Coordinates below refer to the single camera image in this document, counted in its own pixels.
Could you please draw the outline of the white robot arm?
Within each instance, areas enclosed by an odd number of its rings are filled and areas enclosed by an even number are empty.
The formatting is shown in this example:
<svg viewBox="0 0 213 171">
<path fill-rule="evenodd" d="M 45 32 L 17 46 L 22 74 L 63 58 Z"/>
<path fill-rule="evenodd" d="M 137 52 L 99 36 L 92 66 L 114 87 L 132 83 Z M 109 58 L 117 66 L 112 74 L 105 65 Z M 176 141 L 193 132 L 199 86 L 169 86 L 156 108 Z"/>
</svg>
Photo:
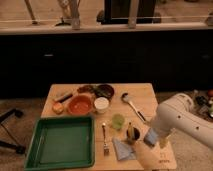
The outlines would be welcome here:
<svg viewBox="0 0 213 171">
<path fill-rule="evenodd" d="M 176 129 L 213 150 L 213 121 L 194 113 L 194 101 L 187 94 L 178 93 L 161 102 L 148 125 L 143 141 L 150 148 L 163 146 Z"/>
</svg>

